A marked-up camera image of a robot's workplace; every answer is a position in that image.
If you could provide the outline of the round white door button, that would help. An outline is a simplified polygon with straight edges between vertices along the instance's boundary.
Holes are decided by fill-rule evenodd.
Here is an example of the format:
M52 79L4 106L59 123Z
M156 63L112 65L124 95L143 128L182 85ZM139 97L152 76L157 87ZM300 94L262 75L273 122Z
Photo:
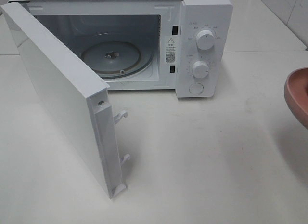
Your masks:
M201 83L193 83L189 87L189 91L191 94L202 94L204 87Z

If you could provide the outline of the white timer knob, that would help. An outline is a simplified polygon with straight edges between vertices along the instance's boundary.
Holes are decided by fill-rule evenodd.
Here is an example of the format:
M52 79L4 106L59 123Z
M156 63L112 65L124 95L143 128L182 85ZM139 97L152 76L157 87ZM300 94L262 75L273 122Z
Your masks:
M197 79L205 78L209 74L210 66L206 61L196 61L192 65L192 74Z

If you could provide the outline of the white microwave door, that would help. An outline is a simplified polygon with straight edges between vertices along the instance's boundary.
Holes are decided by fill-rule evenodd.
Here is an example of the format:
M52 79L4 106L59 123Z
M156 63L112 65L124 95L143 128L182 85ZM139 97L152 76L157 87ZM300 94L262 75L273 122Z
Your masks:
M95 179L114 198L126 185L108 84L17 2L1 6L21 59L45 108Z

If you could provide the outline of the pink round plate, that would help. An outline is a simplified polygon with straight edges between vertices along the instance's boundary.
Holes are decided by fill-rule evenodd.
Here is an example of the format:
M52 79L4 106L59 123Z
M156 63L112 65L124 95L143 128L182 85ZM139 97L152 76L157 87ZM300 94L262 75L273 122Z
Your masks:
M284 98L295 118L308 128L308 68L291 72L284 85Z

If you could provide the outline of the glass microwave turntable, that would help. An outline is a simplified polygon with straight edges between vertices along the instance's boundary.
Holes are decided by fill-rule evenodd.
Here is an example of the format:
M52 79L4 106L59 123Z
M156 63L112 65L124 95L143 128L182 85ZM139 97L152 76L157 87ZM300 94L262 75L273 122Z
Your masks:
M152 61L151 48L123 41L106 41L87 48L81 60L103 79L116 79L144 70Z

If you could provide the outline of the white microwave oven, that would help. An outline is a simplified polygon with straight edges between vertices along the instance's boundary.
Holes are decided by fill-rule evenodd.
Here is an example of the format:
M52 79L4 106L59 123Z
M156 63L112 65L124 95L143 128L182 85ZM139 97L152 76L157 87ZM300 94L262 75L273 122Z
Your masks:
M233 10L229 0L9 0L6 4L12 2L24 6L80 60L87 48L106 41L153 50L151 63L138 73L116 79L98 75L108 90L174 90L178 98L215 93ZM214 46L205 51L195 41L204 28L216 34ZM196 61L209 64L205 78L193 76ZM190 93L193 83L203 85L202 94Z

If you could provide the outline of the upper white power knob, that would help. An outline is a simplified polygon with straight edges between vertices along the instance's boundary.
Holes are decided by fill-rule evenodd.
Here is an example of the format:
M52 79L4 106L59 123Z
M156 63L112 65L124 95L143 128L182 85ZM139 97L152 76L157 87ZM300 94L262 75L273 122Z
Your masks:
M210 28L201 29L196 33L195 41L200 50L209 50L214 46L216 34Z

